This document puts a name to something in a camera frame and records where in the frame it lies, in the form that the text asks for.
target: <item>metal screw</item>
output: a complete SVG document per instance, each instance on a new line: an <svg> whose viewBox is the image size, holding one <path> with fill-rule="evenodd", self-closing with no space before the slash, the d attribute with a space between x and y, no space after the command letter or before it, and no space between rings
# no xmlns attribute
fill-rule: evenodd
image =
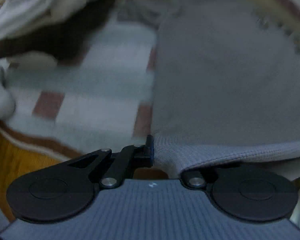
<svg viewBox="0 0 300 240"><path fill-rule="evenodd" d="M198 178L198 177L191 178L189 179L188 182L193 187L201 187L206 183L203 178Z"/></svg>
<svg viewBox="0 0 300 240"><path fill-rule="evenodd" d="M111 187L117 184L117 180L115 178L104 178L101 180L101 184L107 187Z"/></svg>

